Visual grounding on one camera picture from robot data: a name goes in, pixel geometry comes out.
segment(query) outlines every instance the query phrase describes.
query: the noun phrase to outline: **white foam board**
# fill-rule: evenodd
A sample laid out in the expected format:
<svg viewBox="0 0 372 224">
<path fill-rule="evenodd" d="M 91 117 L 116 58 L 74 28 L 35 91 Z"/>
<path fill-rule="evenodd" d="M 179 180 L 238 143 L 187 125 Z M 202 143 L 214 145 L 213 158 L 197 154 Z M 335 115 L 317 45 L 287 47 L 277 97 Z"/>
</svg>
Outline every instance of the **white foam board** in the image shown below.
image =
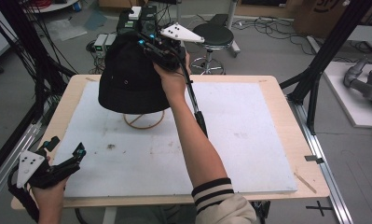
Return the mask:
<svg viewBox="0 0 372 224">
<path fill-rule="evenodd" d="M 293 172 L 259 86 L 195 83 L 193 88 L 209 138 L 234 189 L 296 191 Z M 163 121 L 153 129 L 133 129 L 122 114 L 99 105 L 98 89 L 98 82 L 87 84 L 55 156 L 55 164 L 67 160 L 80 142 L 87 150 L 81 169 L 67 182 L 65 196 L 190 194 L 192 186 L 172 111 L 167 109 Z M 160 117 L 160 113 L 144 119 L 153 117 Z"/>
</svg>

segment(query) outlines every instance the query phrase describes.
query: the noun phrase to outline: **black stand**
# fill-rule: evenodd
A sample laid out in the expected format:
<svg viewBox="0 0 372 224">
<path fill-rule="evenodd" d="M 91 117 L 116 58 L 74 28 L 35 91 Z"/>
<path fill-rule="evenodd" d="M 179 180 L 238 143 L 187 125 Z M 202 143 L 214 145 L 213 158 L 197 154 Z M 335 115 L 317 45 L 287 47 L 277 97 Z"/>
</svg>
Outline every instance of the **black stand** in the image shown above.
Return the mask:
<svg viewBox="0 0 372 224">
<path fill-rule="evenodd" d="M 296 105 L 302 105 L 304 98 L 310 92 L 307 125 L 312 134 L 315 134 L 314 118 L 320 78 L 325 68 L 330 64 L 331 60 L 371 7 L 372 0 L 351 1 L 309 67 L 303 73 L 280 84 L 281 88 L 284 89 L 298 83 L 294 91 L 288 94 L 288 100 L 293 101 Z"/>
</svg>

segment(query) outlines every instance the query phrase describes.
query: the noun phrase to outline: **black bucket hat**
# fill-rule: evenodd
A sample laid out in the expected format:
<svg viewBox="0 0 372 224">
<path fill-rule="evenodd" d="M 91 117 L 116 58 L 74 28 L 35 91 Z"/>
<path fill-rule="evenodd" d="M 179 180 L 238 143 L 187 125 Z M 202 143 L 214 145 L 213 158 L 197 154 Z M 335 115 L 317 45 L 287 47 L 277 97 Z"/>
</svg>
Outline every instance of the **black bucket hat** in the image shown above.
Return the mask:
<svg viewBox="0 0 372 224">
<path fill-rule="evenodd" d="M 118 35 L 106 52 L 99 104 L 124 114 L 148 114 L 169 107 L 159 74 L 139 46 L 136 32 Z"/>
</svg>

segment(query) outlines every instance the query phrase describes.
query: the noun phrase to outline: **black stool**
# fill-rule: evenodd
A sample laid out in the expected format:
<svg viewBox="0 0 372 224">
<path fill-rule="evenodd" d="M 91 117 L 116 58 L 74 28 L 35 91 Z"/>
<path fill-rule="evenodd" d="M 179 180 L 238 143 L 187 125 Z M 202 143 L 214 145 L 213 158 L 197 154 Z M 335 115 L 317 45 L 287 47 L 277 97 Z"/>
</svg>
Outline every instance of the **black stool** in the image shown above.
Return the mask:
<svg viewBox="0 0 372 224">
<path fill-rule="evenodd" d="M 212 53 L 215 49 L 229 48 L 234 39 L 234 34 L 223 25 L 209 22 L 198 25 L 192 32 L 205 39 L 205 42 L 198 44 L 207 49 L 207 52 L 205 57 L 194 60 L 194 62 L 191 63 L 191 68 L 198 68 L 202 72 L 201 75 L 211 74 L 213 70 L 222 70 L 221 74 L 225 74 L 226 70 L 224 69 L 224 65 L 216 59 L 213 59 Z"/>
</svg>

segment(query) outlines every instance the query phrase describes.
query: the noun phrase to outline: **white sleeve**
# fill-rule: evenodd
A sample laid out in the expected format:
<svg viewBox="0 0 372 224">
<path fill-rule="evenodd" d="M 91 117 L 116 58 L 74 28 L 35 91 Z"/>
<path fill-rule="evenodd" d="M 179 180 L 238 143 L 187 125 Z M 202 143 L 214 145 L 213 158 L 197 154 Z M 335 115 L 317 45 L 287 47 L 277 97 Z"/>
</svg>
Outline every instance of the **white sleeve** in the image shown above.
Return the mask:
<svg viewBox="0 0 372 224">
<path fill-rule="evenodd" d="M 229 178 L 217 179 L 194 188 L 197 224 L 242 224 L 256 221 L 255 210 L 240 194 L 235 194 Z"/>
</svg>

